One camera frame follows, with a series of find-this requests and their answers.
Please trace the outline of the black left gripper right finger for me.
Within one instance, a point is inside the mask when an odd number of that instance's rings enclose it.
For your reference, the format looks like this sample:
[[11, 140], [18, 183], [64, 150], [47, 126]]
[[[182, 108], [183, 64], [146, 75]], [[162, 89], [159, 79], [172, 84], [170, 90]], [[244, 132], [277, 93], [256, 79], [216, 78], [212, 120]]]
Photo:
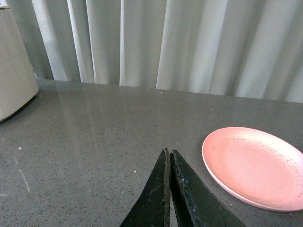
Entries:
[[177, 150], [170, 154], [171, 193], [179, 227], [245, 226], [208, 189]]

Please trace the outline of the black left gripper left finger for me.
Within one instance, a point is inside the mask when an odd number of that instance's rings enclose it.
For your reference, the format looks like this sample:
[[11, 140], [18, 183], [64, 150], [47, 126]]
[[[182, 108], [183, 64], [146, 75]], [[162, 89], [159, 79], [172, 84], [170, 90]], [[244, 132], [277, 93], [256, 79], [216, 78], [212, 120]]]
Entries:
[[168, 227], [170, 224], [171, 162], [164, 148], [146, 185], [133, 205], [122, 227]]

